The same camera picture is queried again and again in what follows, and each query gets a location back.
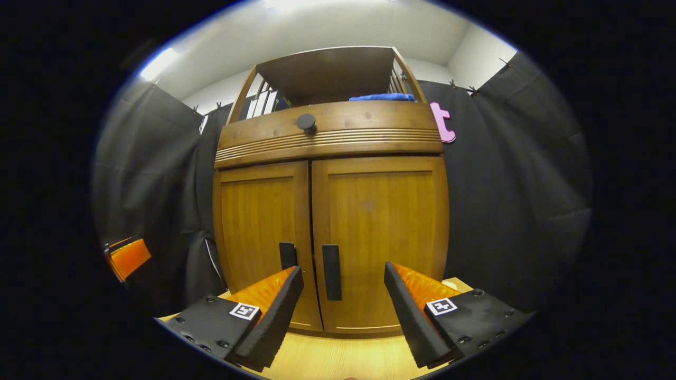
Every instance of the cabinet top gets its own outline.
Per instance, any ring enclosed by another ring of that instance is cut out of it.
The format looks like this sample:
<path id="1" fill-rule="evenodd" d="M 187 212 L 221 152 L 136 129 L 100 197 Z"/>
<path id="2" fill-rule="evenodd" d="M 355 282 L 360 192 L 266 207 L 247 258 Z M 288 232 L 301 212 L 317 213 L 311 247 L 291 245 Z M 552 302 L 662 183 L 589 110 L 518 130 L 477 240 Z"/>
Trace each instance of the cabinet top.
<path id="1" fill-rule="evenodd" d="M 256 70 L 293 105 L 308 105 L 386 93 L 394 59 L 392 47 L 332 47 L 276 58 Z"/>

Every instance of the ceiling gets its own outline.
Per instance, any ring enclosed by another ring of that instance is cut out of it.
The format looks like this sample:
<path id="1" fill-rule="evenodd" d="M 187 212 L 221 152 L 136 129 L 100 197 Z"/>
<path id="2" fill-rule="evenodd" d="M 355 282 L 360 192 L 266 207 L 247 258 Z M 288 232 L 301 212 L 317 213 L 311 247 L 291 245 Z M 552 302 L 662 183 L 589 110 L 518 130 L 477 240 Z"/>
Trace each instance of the ceiling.
<path id="1" fill-rule="evenodd" d="M 446 66 L 469 24 L 422 0 L 244 1 L 166 46 L 179 58 L 160 74 L 162 88 L 185 99 L 254 64 L 335 46 L 395 46 L 404 57 Z"/>

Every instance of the wooden floor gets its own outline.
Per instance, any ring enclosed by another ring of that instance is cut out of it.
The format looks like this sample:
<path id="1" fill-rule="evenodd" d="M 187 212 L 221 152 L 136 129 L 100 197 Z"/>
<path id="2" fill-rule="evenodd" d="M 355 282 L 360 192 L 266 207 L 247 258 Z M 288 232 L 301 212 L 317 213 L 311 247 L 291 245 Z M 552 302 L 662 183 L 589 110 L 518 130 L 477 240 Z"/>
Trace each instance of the wooden floor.
<path id="1" fill-rule="evenodd" d="M 444 284 L 461 292 L 472 288 L 458 279 L 448 279 Z M 227 298 L 230 292 L 222 294 Z M 161 318 L 168 320 L 174 315 Z M 309 333 L 290 329 L 270 368 L 257 372 L 245 370 L 269 379 L 343 380 L 353 377 L 367 379 L 413 379 L 442 369 L 419 369 L 406 339 L 401 332 L 380 335 L 346 335 Z"/>

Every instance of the orange object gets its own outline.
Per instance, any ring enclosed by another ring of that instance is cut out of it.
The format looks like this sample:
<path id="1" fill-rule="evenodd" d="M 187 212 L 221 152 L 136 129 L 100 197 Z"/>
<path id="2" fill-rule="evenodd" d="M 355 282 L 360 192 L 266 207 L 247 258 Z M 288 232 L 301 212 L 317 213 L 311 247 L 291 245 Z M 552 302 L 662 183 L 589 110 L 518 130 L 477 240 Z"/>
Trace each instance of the orange object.
<path id="1" fill-rule="evenodd" d="M 441 298 L 454 297 L 460 294 L 459 291 L 448 287 L 431 277 L 425 276 L 420 272 L 416 272 L 415 270 L 406 268 L 395 262 L 392 262 L 392 265 L 394 266 L 394 269 L 397 270 L 397 273 L 399 273 L 399 276 L 406 285 L 406 289 L 408 289 L 408 293 L 413 297 L 413 300 L 416 302 L 422 315 L 425 316 L 430 324 L 432 324 L 432 321 L 430 321 L 427 314 L 425 314 L 425 305 L 427 305 L 427 302 L 440 300 Z"/>
<path id="2" fill-rule="evenodd" d="M 282 289 L 282 285 L 284 285 L 284 282 L 289 278 L 289 275 L 294 268 L 295 267 L 292 266 L 281 272 L 277 272 L 266 279 L 262 279 L 253 285 L 249 285 L 230 297 L 227 297 L 226 300 L 258 306 L 261 312 L 260 319 L 258 319 L 258 322 L 260 322 L 263 320 L 265 313 L 272 305 L 272 301 L 274 301 L 275 297 Z"/>
<path id="3" fill-rule="evenodd" d="M 125 281 L 129 275 L 150 259 L 150 252 L 148 252 L 143 239 L 139 239 L 123 245 L 114 251 L 110 257 L 113 271 L 120 281 Z"/>

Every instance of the wooden shelf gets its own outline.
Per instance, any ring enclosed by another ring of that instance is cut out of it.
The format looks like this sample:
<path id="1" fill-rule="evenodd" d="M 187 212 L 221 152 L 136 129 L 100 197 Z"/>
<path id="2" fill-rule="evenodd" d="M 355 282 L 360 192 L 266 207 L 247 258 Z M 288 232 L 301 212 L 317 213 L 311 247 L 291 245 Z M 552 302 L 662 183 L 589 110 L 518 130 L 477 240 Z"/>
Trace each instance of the wooden shelf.
<path id="1" fill-rule="evenodd" d="M 390 47 L 338 47 L 287 55 L 257 69 L 273 89 L 299 106 L 386 93 L 393 62 Z"/>
<path id="2" fill-rule="evenodd" d="M 231 109 L 226 125 L 239 121 L 246 95 L 257 76 L 261 91 L 274 89 L 293 108 L 349 101 L 350 97 L 407 93 L 395 62 L 407 78 L 416 102 L 426 103 L 420 85 L 394 47 L 347 46 L 287 55 L 255 65 Z"/>

